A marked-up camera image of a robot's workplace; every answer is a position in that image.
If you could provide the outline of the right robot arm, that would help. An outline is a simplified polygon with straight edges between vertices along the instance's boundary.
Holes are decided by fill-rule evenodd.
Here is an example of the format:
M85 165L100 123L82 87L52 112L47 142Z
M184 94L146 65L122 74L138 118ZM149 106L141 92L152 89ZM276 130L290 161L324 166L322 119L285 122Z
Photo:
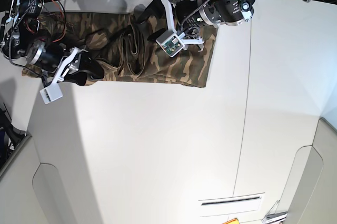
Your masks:
M13 65L39 78L43 87L60 82L84 86L87 79L99 80L104 70L89 57L85 47L65 43L67 19L58 0L61 31L55 35L41 27L45 0L8 0L1 20L1 52Z

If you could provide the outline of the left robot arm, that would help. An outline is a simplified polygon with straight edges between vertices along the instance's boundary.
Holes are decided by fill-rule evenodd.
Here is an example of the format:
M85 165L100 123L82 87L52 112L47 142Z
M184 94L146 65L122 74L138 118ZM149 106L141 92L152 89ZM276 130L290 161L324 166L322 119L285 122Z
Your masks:
M166 26L148 39L156 42L170 57L196 45L204 48L201 29L220 25L237 26L249 22L256 0L152 0L136 22L141 24L151 16L165 17Z

